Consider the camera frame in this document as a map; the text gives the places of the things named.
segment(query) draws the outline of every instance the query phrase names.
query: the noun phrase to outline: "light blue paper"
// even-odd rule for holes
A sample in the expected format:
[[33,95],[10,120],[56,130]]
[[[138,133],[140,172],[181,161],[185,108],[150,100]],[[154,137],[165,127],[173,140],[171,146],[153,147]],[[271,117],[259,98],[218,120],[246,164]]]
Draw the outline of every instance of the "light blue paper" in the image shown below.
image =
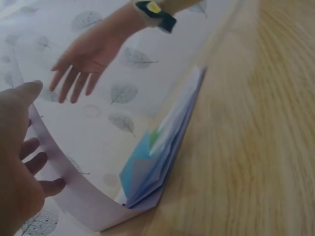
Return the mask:
[[150,134],[148,132],[144,134],[119,175],[127,198],[129,197],[134,163],[143,159],[150,159]]

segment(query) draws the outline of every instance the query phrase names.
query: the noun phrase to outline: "light wood surface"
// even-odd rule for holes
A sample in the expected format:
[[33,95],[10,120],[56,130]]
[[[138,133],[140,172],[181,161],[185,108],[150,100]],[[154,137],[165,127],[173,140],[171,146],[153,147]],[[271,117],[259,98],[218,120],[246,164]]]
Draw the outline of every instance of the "light wood surface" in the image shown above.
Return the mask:
[[315,235],[315,1],[234,7],[160,204],[103,236]]

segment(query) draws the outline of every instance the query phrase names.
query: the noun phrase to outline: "paper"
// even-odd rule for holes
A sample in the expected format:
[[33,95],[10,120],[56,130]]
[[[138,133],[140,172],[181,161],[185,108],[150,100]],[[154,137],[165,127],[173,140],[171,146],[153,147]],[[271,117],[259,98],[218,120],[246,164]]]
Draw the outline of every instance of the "paper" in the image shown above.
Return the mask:
[[[73,233],[62,229],[63,217],[102,231],[156,206],[199,90],[200,69],[192,70],[183,88],[178,82],[232,0],[177,14],[172,35],[158,29],[136,33],[91,96],[75,105],[68,96],[59,104],[62,83],[48,90],[52,65],[75,38],[127,2],[16,0],[0,6],[0,88],[43,82],[30,107],[30,130],[49,158],[38,178],[67,183],[53,200],[57,226],[56,213],[40,215],[52,223],[43,234],[80,235],[75,226]],[[151,127],[177,86],[182,93],[173,109]]]

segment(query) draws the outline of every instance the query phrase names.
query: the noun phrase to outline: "gray leaf pattern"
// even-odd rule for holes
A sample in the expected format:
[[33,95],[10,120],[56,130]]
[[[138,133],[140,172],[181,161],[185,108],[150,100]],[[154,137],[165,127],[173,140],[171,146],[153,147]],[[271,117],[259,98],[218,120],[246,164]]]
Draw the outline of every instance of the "gray leaf pattern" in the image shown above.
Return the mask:
[[4,81],[10,88],[14,88],[11,72],[6,73],[6,75],[4,76]]
[[54,91],[50,92],[46,88],[43,88],[43,90],[40,92],[39,97],[48,102],[58,102],[58,94],[56,94]]
[[153,63],[158,61],[152,61],[146,54],[134,48],[125,47],[121,54],[121,62],[123,65],[129,67],[135,67],[140,69],[148,68]]
[[113,85],[111,89],[111,98],[113,103],[125,104],[133,100],[138,93],[138,88],[133,84]]
[[51,49],[51,47],[49,46],[49,39],[47,37],[45,37],[45,36],[40,36],[36,40],[35,47],[40,52],[43,52],[47,48]]
[[2,4],[3,4],[3,6],[8,7],[8,6],[12,6],[16,2],[17,2],[17,0],[3,0]]
[[6,37],[5,37],[5,42],[6,44],[8,44],[9,46],[12,46],[14,47],[17,43],[18,43],[18,39],[19,39],[19,36],[16,35],[16,34],[8,34]]
[[39,8],[34,8],[32,6],[22,6],[20,8],[20,12],[26,15],[34,15],[38,10]]
[[134,131],[134,123],[133,120],[126,114],[123,113],[114,113],[108,116],[109,121],[125,132],[130,132],[135,137]]
[[4,63],[11,63],[11,59],[9,56],[2,56],[0,59]]
[[55,230],[57,224],[58,215],[43,210],[24,223],[21,236],[47,236]]
[[80,174],[83,175],[89,175],[90,173],[83,173],[80,166],[78,165],[78,163],[76,163],[75,160],[73,160],[71,157],[67,156],[68,160],[71,162],[71,164],[77,169],[78,172],[80,172]]
[[102,16],[95,11],[84,11],[74,17],[71,28],[74,31],[79,31],[82,29],[89,29],[94,26],[97,22],[100,22],[102,20]]
[[200,3],[191,6],[188,10],[191,12],[203,13],[207,18],[207,5],[207,0],[203,0]]

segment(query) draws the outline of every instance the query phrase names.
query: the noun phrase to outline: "green paper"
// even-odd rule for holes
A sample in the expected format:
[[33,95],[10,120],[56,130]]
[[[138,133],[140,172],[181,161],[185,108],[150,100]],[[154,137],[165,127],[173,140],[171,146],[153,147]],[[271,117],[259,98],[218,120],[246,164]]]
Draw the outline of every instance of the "green paper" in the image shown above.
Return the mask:
[[158,128],[156,128],[150,135],[150,149],[154,146],[156,141],[158,140]]

